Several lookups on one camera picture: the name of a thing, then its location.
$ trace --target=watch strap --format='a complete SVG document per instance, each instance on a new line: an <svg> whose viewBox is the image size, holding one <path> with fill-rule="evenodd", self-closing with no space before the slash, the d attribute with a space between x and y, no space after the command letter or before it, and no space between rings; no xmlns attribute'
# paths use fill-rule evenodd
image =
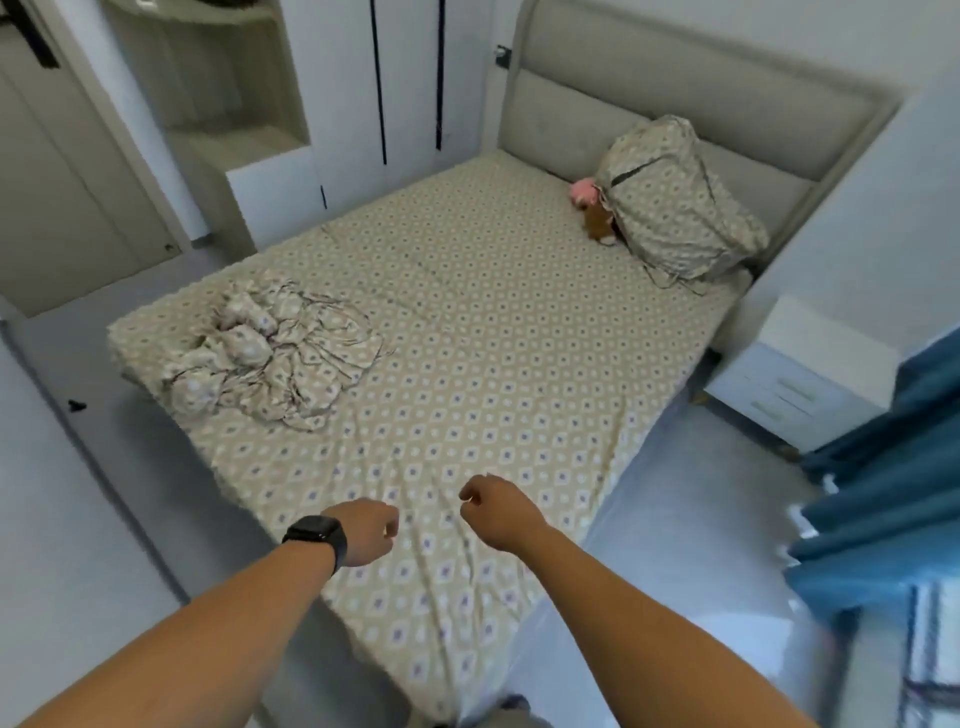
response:
<svg viewBox="0 0 960 728"><path fill-rule="evenodd" d="M305 516L287 529L282 543L306 541L313 544L330 544L333 547L333 572L347 558L347 534L340 522L329 516Z"/></svg>

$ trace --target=power outlet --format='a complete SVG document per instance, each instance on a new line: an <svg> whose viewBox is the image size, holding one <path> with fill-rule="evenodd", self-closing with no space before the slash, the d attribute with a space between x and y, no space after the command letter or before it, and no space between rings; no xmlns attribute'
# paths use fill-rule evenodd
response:
<svg viewBox="0 0 960 728"><path fill-rule="evenodd" d="M514 52L505 45L498 45L496 50L493 51L493 62L496 63L501 68L510 68L510 59L514 56Z"/></svg>

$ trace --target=gray headboard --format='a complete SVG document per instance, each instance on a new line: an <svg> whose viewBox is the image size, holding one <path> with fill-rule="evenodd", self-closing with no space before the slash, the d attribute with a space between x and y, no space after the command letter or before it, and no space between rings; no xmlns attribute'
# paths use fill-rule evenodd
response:
<svg viewBox="0 0 960 728"><path fill-rule="evenodd" d="M499 146L590 177L641 119L689 119L703 155L767 226L763 265L900 104L893 88L582 0L525 0Z"/></svg>

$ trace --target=fist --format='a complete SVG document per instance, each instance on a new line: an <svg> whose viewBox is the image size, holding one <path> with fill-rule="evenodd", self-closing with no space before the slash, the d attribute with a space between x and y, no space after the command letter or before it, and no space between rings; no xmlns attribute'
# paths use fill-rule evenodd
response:
<svg viewBox="0 0 960 728"><path fill-rule="evenodd" d="M534 501L509 480L496 475L475 475L460 491L460 515L480 540L498 551L514 555L549 528Z"/></svg>
<svg viewBox="0 0 960 728"><path fill-rule="evenodd" d="M345 567L363 567L386 556L394 547L400 512L393 505L362 497L337 503L324 511L340 522L347 536Z"/></svg>

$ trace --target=forearm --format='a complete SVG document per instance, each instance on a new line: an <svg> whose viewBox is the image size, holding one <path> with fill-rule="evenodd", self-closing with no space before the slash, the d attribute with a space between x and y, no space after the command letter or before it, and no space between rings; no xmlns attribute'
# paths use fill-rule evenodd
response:
<svg viewBox="0 0 960 728"><path fill-rule="evenodd" d="M279 546L143 634L21 728L242 725L333 565L330 546Z"/></svg>
<svg viewBox="0 0 960 728"><path fill-rule="evenodd" d="M557 606L620 725L813 725L724 645L560 531L528 539L519 556Z"/></svg>

